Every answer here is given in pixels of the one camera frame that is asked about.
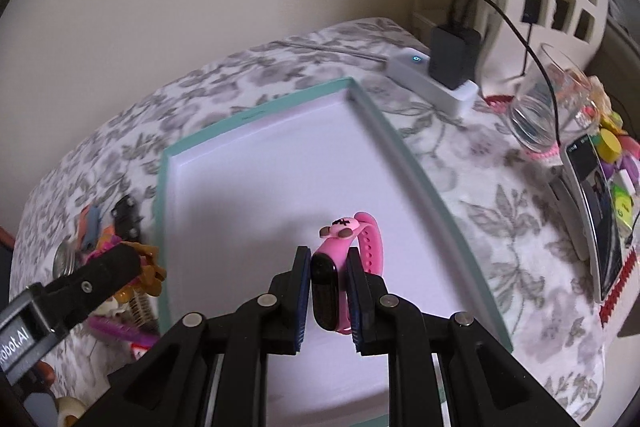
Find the white tray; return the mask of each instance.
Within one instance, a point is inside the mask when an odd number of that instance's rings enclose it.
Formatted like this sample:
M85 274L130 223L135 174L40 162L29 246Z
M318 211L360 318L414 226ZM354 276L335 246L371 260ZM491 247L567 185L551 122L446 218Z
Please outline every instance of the white tray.
M364 210L380 225L391 293L433 315L470 311L511 349L444 203L352 79L252 108L166 149L157 210L165 330L191 311L235 311L290 269L298 245L314 251L321 227ZM309 302L301 352L269 359L268 425L344 426L387 411L386 357L361 357L351 337L319 328Z

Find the tape roll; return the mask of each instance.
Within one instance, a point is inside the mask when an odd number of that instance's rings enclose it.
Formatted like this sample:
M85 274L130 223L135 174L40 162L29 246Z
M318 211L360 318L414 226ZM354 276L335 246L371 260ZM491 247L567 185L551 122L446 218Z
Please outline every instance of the tape roll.
M57 399L56 404L58 406L58 427L73 425L86 412L84 403L71 396Z

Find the purple toy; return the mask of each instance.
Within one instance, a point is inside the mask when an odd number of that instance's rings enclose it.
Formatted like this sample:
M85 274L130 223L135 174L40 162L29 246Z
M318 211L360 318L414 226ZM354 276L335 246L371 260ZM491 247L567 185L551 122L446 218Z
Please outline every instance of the purple toy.
M84 325L87 326L92 333L97 333L97 336L106 335L121 341L139 344L143 347L153 346L159 338L157 335L145 333L136 326L124 325L120 322L97 315L91 315L87 318Z
M629 174L629 178L631 178L631 182L634 185L638 185L638 178L640 178L640 173L638 173L638 166L636 165L633 156L631 153L625 151L620 159L620 169L625 169L626 173Z
M616 171L616 166L613 163L607 163L604 160L600 160L600 165L602 166L602 172L604 172L604 177L609 180L613 173Z

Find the metal screw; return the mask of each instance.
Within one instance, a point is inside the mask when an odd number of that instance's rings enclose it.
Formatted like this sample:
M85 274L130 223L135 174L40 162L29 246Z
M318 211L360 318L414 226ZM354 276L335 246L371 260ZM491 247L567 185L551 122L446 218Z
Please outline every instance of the metal screw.
M470 326L473 324L474 316L469 312L458 312L453 315L455 320L460 326Z
M395 308L399 303L400 299L395 295L391 295L391 293L383 295L380 298L380 304L382 304L385 308Z
M202 315L199 313L187 313L182 318L182 323L188 328L195 328L202 322Z
M278 298L273 293L263 293L258 297L258 304L268 308L278 302Z

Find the phone screen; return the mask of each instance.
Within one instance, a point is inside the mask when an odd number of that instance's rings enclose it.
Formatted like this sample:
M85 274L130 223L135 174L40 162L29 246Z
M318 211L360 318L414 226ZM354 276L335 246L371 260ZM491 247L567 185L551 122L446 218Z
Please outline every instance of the phone screen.
M583 136L566 149L578 178L582 197L593 223L600 274L600 298L604 299L622 270L620 234L613 208L609 185L604 177L598 156L588 136Z

